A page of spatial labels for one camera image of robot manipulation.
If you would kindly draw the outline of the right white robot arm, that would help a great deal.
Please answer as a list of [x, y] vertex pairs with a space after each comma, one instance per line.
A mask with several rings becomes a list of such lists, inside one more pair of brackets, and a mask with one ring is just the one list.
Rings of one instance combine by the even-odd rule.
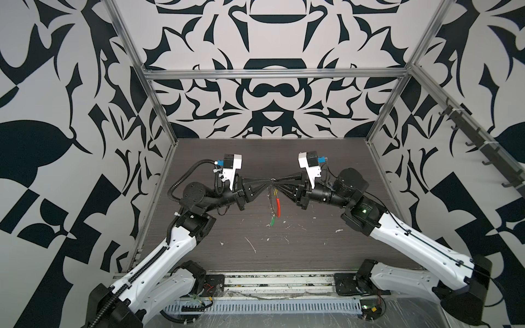
[[400, 292], [433, 301], [470, 326], [483, 324], [483, 311], [492, 262], [483, 256], [467, 256], [430, 239], [396, 218], [382, 203], [365, 193], [369, 186], [353, 168], [344, 169], [328, 185], [316, 172], [272, 179], [272, 184], [303, 209], [319, 202], [344, 209], [342, 220], [353, 230], [400, 251], [421, 266], [419, 270], [388, 266], [366, 259], [354, 276], [360, 292]]

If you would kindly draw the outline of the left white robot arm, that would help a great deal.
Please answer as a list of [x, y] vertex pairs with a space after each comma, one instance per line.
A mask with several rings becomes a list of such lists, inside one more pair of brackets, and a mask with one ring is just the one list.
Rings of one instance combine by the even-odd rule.
[[[189, 183], [181, 197], [174, 195], [200, 166], [212, 165], [214, 187]], [[165, 239], [134, 269], [110, 286], [99, 284], [87, 304], [86, 327], [143, 327], [175, 300], [201, 293], [206, 271], [193, 261], [181, 263], [209, 234], [216, 218], [210, 211], [247, 203], [274, 183], [272, 178], [242, 178], [239, 154], [221, 161], [203, 159], [193, 164], [168, 190], [179, 206]]]

